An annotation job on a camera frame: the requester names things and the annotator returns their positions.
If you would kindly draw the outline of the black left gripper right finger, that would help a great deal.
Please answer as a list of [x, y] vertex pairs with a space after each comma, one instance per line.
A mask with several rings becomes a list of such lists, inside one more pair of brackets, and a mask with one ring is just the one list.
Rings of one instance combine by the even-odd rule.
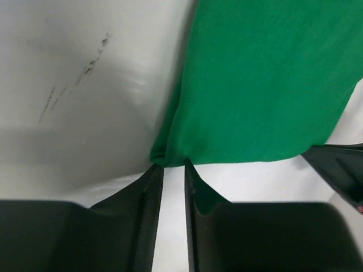
[[230, 202], [185, 163], [190, 271], [361, 271], [340, 213], [321, 202]]

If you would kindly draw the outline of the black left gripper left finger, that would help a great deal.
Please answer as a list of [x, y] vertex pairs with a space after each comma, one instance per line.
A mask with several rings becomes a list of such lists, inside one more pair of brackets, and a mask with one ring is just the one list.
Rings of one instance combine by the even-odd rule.
[[164, 170], [86, 208], [73, 202], [1, 201], [2, 271], [151, 271]]

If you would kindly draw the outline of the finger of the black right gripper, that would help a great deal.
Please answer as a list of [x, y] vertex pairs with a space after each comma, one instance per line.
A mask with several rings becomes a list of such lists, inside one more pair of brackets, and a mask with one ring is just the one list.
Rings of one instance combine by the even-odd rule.
[[301, 155], [318, 175], [362, 214], [362, 144], [312, 146]]

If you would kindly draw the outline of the green t shirt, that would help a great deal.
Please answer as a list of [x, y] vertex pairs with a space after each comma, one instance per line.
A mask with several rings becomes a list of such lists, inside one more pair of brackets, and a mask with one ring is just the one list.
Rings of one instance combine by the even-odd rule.
[[293, 158], [327, 142], [361, 78], [361, 1], [199, 1], [150, 161]]

